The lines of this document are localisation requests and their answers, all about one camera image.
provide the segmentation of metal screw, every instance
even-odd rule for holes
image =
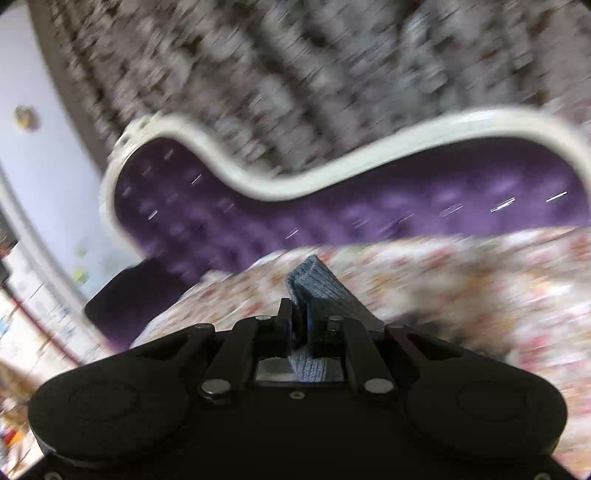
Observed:
[[[385,378],[371,378],[363,385],[369,393],[385,394],[394,390],[394,384]]]
[[[201,384],[201,389],[210,395],[222,395],[231,388],[230,382],[223,378],[210,378]]]

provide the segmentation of white wall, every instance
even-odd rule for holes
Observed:
[[[35,109],[39,130],[17,128],[18,105]],[[100,224],[100,174],[60,103],[25,4],[0,16],[0,166],[63,272],[88,272],[88,281],[79,286],[87,299],[133,263]]]

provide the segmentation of gray knitted fabric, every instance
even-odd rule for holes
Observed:
[[[48,0],[67,69],[113,146],[181,112],[274,172],[443,112],[507,103],[591,121],[580,0]]]
[[[310,323],[314,318],[341,315],[359,320],[368,330],[383,330],[378,320],[324,265],[312,255],[298,265],[285,279],[285,285],[295,306]],[[291,366],[303,382],[340,381],[343,372],[334,359],[314,359],[305,348],[291,355]]]

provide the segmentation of purple tufted upholstery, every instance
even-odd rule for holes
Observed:
[[[244,270],[272,251],[302,245],[484,236],[590,219],[570,166],[545,147],[511,138],[438,147],[284,202],[237,193],[179,142],[159,138],[128,160],[115,211],[148,256],[188,286],[207,270]]]

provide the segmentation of floral bedspread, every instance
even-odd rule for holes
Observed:
[[[311,254],[384,322],[420,312],[417,328],[552,382],[569,408],[556,458],[580,478],[591,473],[591,229],[278,252],[240,274],[208,273],[135,344],[275,314],[285,275]]]

